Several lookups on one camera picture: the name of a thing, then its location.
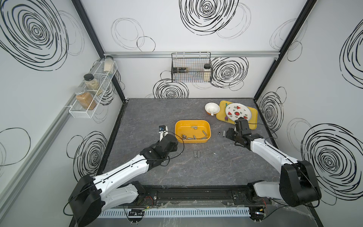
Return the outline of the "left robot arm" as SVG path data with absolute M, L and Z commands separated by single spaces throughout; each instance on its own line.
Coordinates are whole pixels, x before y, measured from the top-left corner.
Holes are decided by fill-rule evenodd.
M 98 176 L 84 175 L 78 180 L 67 205 L 78 227 L 92 223 L 105 210 L 131 204 L 144 193 L 144 188 L 133 178 L 170 161 L 170 153 L 178 149 L 183 138 L 166 126 L 159 132 L 159 141 L 143 149 L 123 165 Z

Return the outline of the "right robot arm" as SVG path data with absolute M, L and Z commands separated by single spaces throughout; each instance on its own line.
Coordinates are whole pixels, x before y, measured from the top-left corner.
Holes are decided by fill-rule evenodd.
M 229 128 L 226 137 L 236 146 L 242 146 L 259 155 L 280 173 L 279 182 L 259 181 L 252 184 L 256 196 L 283 200 L 296 207 L 321 200 L 319 183 L 313 165 L 288 156 L 273 147 L 259 134 L 253 134 L 248 121 L 242 117 Z

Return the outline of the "yellow storage box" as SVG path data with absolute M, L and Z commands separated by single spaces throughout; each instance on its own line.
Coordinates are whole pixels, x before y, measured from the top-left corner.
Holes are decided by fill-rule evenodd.
M 195 130 L 191 126 L 198 126 L 198 129 Z M 175 135 L 181 144 L 206 143 L 211 138 L 211 127 L 205 120 L 180 120 L 175 124 Z M 183 140 L 182 135 L 186 135 L 187 139 Z

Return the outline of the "watermelon pattern plate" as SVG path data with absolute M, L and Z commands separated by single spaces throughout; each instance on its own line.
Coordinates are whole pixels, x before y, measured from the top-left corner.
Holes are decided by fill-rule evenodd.
M 233 122 L 239 118 L 244 118 L 247 121 L 252 118 L 251 110 L 247 106 L 239 103 L 228 104 L 225 108 L 225 113 L 228 119 Z

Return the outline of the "yellow serving tray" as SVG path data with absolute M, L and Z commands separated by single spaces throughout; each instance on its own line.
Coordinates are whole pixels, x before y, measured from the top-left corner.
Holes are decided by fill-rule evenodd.
M 230 124 L 235 124 L 233 121 L 231 121 L 230 119 L 228 119 L 228 121 L 225 121 L 225 116 L 226 116 L 226 113 L 225 113 L 225 108 L 228 104 L 231 104 L 232 102 L 228 102 L 228 101 L 225 101 L 225 100 L 222 100 L 220 103 L 219 103 L 219 107 L 220 107 L 220 112 L 216 115 L 216 118 L 220 121 L 223 121 L 223 122 L 227 122 L 227 123 L 230 123 Z M 251 130 L 255 130 L 257 128 L 257 119 L 258 119 L 258 112 L 255 108 L 252 108 L 252 107 L 248 107 L 250 110 L 251 110 L 251 113 L 252 113 L 252 118 L 248 121 L 249 123 L 249 128 Z

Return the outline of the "orange white bowl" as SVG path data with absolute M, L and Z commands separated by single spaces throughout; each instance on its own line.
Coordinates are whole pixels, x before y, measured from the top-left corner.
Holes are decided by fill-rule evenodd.
M 210 102 L 205 105 L 205 111 L 209 115 L 214 116 L 220 112 L 220 107 L 218 104 Z

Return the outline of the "dark item in basket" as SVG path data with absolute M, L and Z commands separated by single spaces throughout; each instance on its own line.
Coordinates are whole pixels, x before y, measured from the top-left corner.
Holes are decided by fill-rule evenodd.
M 187 67 L 173 67 L 172 68 L 172 73 L 173 74 L 177 74 L 177 73 L 188 73 L 189 69 Z

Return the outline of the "brown spice jar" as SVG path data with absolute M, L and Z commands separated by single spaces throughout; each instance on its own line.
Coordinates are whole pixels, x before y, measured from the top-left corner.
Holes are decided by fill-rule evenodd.
M 85 110 L 94 110 L 94 108 L 96 107 L 96 102 L 94 101 L 93 96 L 89 92 L 86 92 L 84 88 L 80 87 L 76 88 L 74 93 L 79 104 Z

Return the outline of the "white jar on shelf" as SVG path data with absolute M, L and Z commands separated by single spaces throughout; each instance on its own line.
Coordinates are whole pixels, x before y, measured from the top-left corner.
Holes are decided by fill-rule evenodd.
M 104 72 L 113 74 L 114 59 L 112 56 L 105 56 L 104 60 Z

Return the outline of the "green herb jar black lid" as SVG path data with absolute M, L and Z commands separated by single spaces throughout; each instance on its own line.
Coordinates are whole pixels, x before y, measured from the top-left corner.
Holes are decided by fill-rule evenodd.
M 91 74 L 91 73 L 85 74 L 84 80 L 85 80 L 86 87 L 89 90 L 93 91 L 96 96 L 99 96 L 100 94 L 102 94 L 103 90 L 101 89 L 101 86 L 100 86 L 98 80 L 94 77 L 93 74 Z

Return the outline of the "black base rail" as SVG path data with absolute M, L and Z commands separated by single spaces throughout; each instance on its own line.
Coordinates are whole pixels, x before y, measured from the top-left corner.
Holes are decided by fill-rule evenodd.
M 157 186 L 145 185 L 135 201 L 127 205 L 160 207 L 162 203 L 182 201 L 220 201 L 233 205 L 262 206 L 271 205 L 273 201 L 283 202 L 276 198 L 259 197 L 252 185 L 227 186 Z

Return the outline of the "aluminium wall rail back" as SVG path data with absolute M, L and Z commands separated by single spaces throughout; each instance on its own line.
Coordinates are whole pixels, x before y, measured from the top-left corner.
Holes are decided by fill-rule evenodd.
M 279 51 L 212 51 L 212 52 L 105 52 L 104 56 L 112 56 L 113 58 L 171 58 L 172 56 L 181 58 L 201 58 L 201 57 L 267 57 L 278 58 Z

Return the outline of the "aluminium wall rail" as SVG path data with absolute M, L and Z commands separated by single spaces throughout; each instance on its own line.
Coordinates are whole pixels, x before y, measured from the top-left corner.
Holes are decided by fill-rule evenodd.
M 201 58 L 201 57 L 267 57 L 278 58 L 279 51 L 212 51 L 212 52 L 105 52 L 104 56 L 112 56 L 113 58 L 171 58 L 172 56 L 181 58 Z
M 69 109 L 75 100 L 75 95 L 72 95 L 62 110 L 59 112 L 55 120 L 45 131 L 39 142 L 34 146 L 33 149 L 30 150 L 30 154 L 25 158 L 25 161 L 20 166 L 19 171 L 2 193 L 1 217 L 5 216 L 6 213 L 10 210 L 15 200 L 18 198 L 19 194 L 33 175 L 34 171 L 39 166 L 45 154 L 48 152 L 55 139 L 65 126 L 70 117 Z

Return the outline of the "black corner frame post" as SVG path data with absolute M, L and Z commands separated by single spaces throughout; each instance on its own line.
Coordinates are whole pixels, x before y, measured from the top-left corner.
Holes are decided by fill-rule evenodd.
M 292 26 L 289 34 L 287 35 L 284 43 L 282 44 L 282 46 L 280 48 L 279 57 L 276 60 L 274 60 L 273 63 L 271 64 L 269 70 L 267 71 L 266 76 L 264 77 L 262 83 L 260 84 L 256 94 L 254 95 L 254 98 L 253 98 L 254 102 L 257 102 L 258 99 L 261 97 L 264 89 L 266 88 L 266 86 L 268 85 L 270 79 L 272 78 L 273 74 L 275 73 L 276 69 L 278 68 L 278 66 L 282 62 L 283 57 L 287 53 L 290 45 L 293 43 L 293 41 L 296 38 L 298 32 L 301 30 L 304 22 L 308 18 L 309 14 L 313 10 L 316 3 L 317 3 L 317 0 L 308 0 L 308 1 L 306 1 L 302 11 L 300 12 L 299 16 L 297 17 L 294 25 Z

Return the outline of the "left corner frame post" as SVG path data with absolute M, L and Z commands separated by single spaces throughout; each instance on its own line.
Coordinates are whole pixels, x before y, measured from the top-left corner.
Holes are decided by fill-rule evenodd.
M 72 4 L 78 14 L 78 16 L 80 17 L 81 19 L 81 22 L 98 54 L 98 56 L 100 58 L 103 58 L 104 57 L 104 54 L 105 54 L 105 51 L 96 35 L 96 32 L 91 24 L 91 21 L 86 13 L 86 10 L 81 2 L 81 0 L 71 0 L 72 1 Z M 113 83 L 113 86 L 115 87 L 116 91 L 117 91 L 117 94 L 119 95 L 121 101 L 123 104 L 126 104 L 128 103 L 127 99 L 125 98 L 125 95 L 121 89 L 121 86 L 119 84 L 119 82 L 117 81 L 116 77 L 114 76 L 112 78 L 112 83 Z

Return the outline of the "aluminium wall rail left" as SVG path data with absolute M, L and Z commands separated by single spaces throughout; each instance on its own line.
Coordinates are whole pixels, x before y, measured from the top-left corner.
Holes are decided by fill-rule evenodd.
M 5 216 L 6 213 L 10 210 L 15 200 L 18 198 L 19 194 L 33 175 L 34 171 L 39 166 L 45 154 L 48 152 L 55 139 L 65 126 L 70 117 L 69 109 L 75 100 L 75 95 L 72 95 L 62 110 L 59 112 L 55 120 L 45 131 L 39 142 L 34 146 L 33 149 L 30 150 L 30 154 L 25 158 L 25 161 L 20 166 L 19 171 L 2 193 L 1 217 Z

